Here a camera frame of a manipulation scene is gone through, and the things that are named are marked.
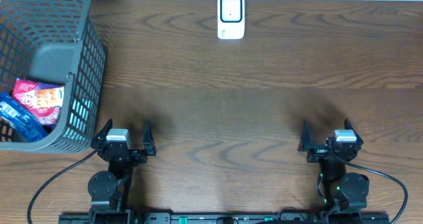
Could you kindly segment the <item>red purple snack packet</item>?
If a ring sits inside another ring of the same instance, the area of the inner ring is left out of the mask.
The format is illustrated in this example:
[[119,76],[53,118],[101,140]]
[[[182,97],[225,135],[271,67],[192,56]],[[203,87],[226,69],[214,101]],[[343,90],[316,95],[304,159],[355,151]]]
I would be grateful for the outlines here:
[[38,90],[56,87],[63,86],[17,79],[12,97],[26,108],[43,126],[53,129],[58,122],[61,107],[38,108],[36,105],[36,92]]

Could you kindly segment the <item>blue snack bar wrapper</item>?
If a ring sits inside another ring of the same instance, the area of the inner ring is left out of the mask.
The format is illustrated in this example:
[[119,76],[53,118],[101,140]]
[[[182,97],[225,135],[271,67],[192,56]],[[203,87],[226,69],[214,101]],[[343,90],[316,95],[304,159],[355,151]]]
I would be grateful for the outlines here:
[[1,117],[28,142],[44,139],[48,132],[43,125],[8,93],[1,93]]

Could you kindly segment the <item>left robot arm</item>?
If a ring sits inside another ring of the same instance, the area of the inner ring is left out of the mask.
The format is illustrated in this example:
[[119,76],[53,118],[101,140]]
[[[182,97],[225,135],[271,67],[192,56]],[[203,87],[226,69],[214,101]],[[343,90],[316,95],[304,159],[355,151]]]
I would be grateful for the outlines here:
[[112,120],[93,137],[91,147],[108,163],[108,169],[97,172],[89,180],[89,223],[143,221],[137,211],[128,206],[128,197],[134,168],[157,153],[150,122],[144,129],[142,145],[142,149],[131,149],[129,131],[114,129]]

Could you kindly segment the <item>small orange snack packet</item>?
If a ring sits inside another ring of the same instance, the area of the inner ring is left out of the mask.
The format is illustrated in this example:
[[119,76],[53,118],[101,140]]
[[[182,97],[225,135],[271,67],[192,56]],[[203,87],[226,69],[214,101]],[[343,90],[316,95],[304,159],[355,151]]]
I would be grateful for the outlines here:
[[42,89],[36,92],[36,105],[38,108],[62,107],[64,87]]

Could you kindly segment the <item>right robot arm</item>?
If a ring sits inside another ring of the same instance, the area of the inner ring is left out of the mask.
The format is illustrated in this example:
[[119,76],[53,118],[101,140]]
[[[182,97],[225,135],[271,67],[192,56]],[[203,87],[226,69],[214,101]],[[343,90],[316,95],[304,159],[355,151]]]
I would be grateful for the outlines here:
[[324,144],[314,143],[308,122],[304,122],[298,151],[306,152],[308,163],[319,163],[318,193],[325,200],[319,213],[323,223],[361,223],[360,211],[367,207],[369,178],[347,172],[346,163],[356,158],[364,144],[349,120],[335,130]]

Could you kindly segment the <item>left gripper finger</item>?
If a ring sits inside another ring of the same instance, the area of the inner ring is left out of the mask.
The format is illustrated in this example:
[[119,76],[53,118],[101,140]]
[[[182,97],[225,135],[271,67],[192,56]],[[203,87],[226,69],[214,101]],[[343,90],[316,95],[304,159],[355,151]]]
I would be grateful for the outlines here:
[[149,120],[147,121],[147,125],[144,130],[142,143],[147,156],[155,156],[157,154],[153,134],[151,132],[151,122]]
[[93,149],[102,149],[106,145],[106,136],[112,129],[112,119],[109,119],[103,128],[92,138],[91,147]]

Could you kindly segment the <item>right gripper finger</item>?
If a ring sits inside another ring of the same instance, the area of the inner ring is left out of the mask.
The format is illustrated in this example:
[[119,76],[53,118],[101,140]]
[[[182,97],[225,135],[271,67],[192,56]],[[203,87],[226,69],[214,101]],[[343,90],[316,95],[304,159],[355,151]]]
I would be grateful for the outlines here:
[[308,152],[313,146],[311,132],[307,120],[303,123],[303,130],[297,150],[299,152]]
[[352,131],[352,133],[356,137],[356,143],[359,143],[360,145],[364,144],[363,139],[358,135],[358,133],[356,132],[356,130],[353,128],[352,124],[350,123],[349,119],[347,118],[344,120],[344,129]]

